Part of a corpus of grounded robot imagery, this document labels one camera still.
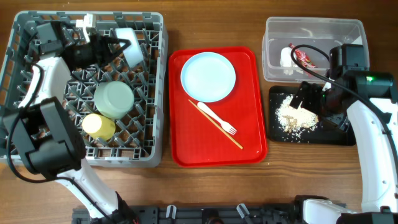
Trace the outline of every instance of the yellow cup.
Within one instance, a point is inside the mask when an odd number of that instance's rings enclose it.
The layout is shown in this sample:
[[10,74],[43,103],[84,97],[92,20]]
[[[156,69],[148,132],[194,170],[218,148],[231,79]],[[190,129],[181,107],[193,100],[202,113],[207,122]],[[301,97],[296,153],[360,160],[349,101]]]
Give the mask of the yellow cup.
[[116,130],[114,121],[98,114],[87,115],[83,120],[82,126],[83,130],[95,139],[108,140]]

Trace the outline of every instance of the fork handle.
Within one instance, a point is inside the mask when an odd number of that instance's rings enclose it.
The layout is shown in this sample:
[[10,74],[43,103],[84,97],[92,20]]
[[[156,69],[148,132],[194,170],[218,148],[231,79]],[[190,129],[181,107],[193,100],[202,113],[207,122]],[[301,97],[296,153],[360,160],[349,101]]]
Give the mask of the fork handle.
[[217,116],[217,114],[215,114],[206,104],[198,102],[198,107],[206,114],[214,118],[216,121],[218,121],[220,124],[223,122],[223,120],[219,116]]

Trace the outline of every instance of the white plate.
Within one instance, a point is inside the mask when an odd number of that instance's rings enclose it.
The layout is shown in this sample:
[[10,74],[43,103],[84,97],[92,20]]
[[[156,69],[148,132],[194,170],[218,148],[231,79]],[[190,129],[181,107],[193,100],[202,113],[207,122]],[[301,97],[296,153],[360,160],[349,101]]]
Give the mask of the white plate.
[[236,81],[235,69],[224,56],[203,52],[191,57],[181,71],[181,84],[192,98],[205,103],[228,96]]

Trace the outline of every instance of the wooden tabletop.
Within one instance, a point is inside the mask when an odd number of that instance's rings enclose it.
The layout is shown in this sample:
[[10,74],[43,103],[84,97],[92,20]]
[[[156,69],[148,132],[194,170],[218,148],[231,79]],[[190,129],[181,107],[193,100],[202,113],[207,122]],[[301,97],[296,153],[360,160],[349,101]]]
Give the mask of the wooden tabletop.
[[[159,12],[169,33],[169,54],[178,49],[247,46],[257,57],[264,111],[269,88],[275,85],[265,81],[261,63],[262,36],[270,16],[359,19],[368,39],[371,70],[398,74],[398,1],[12,0],[0,4],[2,56],[14,16],[23,10]],[[165,94],[164,105],[168,105]],[[168,106],[164,112],[163,156],[158,167],[95,168],[130,205],[261,204],[310,194],[360,209],[362,181],[356,146],[268,140],[269,153],[260,164],[183,169],[172,160]],[[0,223],[70,223],[72,209],[81,206],[61,185],[28,184],[0,165]]]

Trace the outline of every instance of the red wrapper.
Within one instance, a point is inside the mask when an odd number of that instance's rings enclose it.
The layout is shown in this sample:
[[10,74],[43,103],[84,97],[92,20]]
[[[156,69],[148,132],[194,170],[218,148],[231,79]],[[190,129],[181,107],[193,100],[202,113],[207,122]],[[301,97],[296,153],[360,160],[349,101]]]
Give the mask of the red wrapper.
[[[289,47],[291,49],[294,48],[294,45],[292,43],[289,44]],[[297,56],[298,61],[306,68],[317,68],[309,59],[309,57],[307,56],[307,54],[299,49],[296,49],[294,51],[294,53]]]

